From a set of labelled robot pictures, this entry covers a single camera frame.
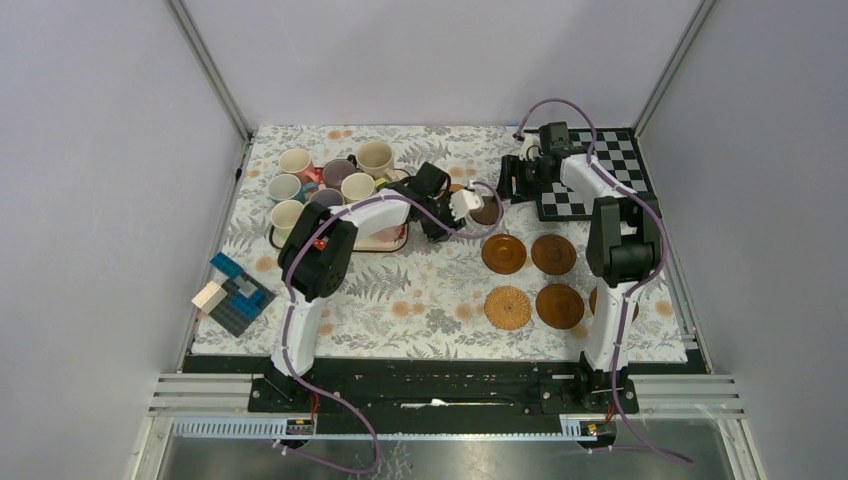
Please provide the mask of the white cup pink front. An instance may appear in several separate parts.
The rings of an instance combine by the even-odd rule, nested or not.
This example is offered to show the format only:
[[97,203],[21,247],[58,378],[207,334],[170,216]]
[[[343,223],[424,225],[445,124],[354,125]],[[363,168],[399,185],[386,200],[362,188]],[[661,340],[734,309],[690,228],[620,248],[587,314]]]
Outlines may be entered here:
[[406,235],[406,225],[402,224],[399,226],[393,226],[384,228],[374,233],[372,237],[381,243],[396,243],[405,238]]

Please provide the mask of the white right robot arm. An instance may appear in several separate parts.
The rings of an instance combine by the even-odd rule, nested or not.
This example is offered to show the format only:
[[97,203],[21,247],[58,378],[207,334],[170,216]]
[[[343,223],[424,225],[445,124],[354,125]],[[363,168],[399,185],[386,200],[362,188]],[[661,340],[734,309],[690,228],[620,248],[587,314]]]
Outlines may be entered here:
[[572,143],[564,122],[534,135],[518,130],[516,155],[501,160],[497,192],[504,199],[535,199],[555,182],[591,207],[585,250],[597,279],[593,331],[581,352],[573,386],[575,402],[597,412],[627,381],[627,338],[642,289],[662,270],[666,239],[654,195],[641,195],[617,180],[594,152]]

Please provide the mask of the brown ridged wooden coaster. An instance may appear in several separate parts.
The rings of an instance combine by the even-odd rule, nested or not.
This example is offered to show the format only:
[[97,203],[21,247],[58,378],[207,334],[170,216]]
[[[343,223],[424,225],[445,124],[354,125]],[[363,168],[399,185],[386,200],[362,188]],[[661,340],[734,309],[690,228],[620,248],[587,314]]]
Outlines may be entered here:
[[581,295],[565,284],[544,287],[535,300],[537,314],[551,328],[567,330],[583,319],[585,305]]

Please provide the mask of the black white chessboard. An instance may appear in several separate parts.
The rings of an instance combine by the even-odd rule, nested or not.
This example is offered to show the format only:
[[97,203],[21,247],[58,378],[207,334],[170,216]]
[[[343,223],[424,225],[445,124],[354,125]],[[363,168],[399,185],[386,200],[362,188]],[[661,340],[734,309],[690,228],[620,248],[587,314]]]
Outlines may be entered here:
[[589,220],[596,198],[620,194],[612,179],[639,195],[654,191],[632,131],[571,129],[567,145],[576,160],[541,188],[536,198],[541,221]]

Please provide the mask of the blue block puzzle box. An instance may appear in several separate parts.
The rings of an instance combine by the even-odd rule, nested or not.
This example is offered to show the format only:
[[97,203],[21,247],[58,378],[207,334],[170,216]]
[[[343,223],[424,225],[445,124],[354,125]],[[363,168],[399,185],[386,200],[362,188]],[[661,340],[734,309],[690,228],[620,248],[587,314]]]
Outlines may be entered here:
[[214,305],[209,316],[231,335],[240,337],[271,304],[276,294],[223,252],[218,252],[210,264],[225,275],[220,285],[225,296]]

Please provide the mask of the woven rattan coaster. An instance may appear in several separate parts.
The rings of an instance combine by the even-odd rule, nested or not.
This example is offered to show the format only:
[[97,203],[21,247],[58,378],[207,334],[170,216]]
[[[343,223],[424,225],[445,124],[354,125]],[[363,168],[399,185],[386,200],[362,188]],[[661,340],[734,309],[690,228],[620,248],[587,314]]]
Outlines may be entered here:
[[512,286],[494,288],[484,302],[484,314],[498,329],[517,330],[531,319],[532,308],[528,296]]

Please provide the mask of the large cream cup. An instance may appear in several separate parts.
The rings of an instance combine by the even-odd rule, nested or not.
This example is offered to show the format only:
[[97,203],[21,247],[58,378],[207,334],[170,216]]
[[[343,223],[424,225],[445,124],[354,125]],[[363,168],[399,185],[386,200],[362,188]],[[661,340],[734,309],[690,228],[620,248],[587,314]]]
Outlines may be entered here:
[[355,153],[359,169],[374,180],[398,181],[402,176],[395,168],[395,153],[392,147],[381,140],[362,144]]

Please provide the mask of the white cup green body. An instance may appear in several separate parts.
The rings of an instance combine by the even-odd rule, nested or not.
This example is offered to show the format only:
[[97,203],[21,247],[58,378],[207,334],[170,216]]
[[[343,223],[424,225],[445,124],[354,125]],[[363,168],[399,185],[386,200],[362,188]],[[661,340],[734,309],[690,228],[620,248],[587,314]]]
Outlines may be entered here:
[[297,200],[285,200],[271,211],[271,240],[281,247],[290,236],[304,210],[304,204]]

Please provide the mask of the lilac cup centre front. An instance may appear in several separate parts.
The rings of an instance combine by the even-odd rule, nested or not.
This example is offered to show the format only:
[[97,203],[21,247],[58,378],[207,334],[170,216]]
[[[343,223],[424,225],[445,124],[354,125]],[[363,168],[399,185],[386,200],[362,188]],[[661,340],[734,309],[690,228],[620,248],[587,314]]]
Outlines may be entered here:
[[324,188],[313,193],[309,202],[330,208],[334,206],[343,206],[345,204],[345,198],[342,193],[336,189]]

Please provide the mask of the cream tray with black rim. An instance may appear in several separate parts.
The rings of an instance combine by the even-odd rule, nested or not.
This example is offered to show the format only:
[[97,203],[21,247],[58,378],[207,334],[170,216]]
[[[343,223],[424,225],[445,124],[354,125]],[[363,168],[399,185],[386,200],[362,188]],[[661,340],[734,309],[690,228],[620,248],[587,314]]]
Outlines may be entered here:
[[[319,203],[326,207],[352,204],[364,200],[377,192],[378,186],[385,186],[384,179],[362,173],[351,172],[346,176],[335,174],[330,169],[330,176],[322,170],[323,188],[316,189],[312,183],[302,183],[295,180],[293,175],[284,174],[275,177],[269,192],[277,204],[270,213],[271,231],[269,242],[280,250],[292,232],[307,203]],[[406,227],[394,226],[377,231],[368,237],[358,238],[354,246],[359,252],[391,252],[401,248],[406,241]]]

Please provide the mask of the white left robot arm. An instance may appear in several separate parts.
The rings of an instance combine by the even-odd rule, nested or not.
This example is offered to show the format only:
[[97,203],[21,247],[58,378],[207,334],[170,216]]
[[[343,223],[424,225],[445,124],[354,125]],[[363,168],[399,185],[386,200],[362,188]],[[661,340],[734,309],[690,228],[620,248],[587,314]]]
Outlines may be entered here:
[[283,373],[272,398],[288,411],[309,401],[302,378],[315,361],[317,329],[326,299],[342,285],[357,241],[380,231],[418,223],[427,240],[448,240],[465,226],[451,206],[449,174],[426,162],[416,174],[391,182],[363,200],[338,207],[309,203],[278,255],[288,304],[279,346],[271,355]]

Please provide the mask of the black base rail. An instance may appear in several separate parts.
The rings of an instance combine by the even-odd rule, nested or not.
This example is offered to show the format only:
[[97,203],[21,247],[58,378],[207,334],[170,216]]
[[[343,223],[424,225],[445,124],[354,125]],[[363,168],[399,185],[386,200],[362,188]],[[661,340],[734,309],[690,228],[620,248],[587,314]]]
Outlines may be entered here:
[[627,375],[578,362],[319,358],[297,382],[268,357],[245,368],[251,413],[303,414],[320,434],[547,434],[562,415],[636,414]]

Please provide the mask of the dark walnut coaster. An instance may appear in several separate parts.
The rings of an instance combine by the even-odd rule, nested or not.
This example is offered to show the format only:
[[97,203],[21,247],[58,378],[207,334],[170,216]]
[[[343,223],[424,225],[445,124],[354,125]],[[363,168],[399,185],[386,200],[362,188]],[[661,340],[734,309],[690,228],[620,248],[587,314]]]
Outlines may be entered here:
[[494,196],[484,196],[482,207],[470,213],[470,218],[477,224],[493,226],[500,222],[502,217],[501,202]]

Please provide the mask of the wooden block pieces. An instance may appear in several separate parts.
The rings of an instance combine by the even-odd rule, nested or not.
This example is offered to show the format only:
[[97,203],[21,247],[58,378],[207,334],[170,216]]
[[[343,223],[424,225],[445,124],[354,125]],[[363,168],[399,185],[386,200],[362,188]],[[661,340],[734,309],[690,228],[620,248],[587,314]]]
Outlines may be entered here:
[[191,300],[201,312],[210,315],[211,312],[226,299],[228,292],[222,285],[209,281]]

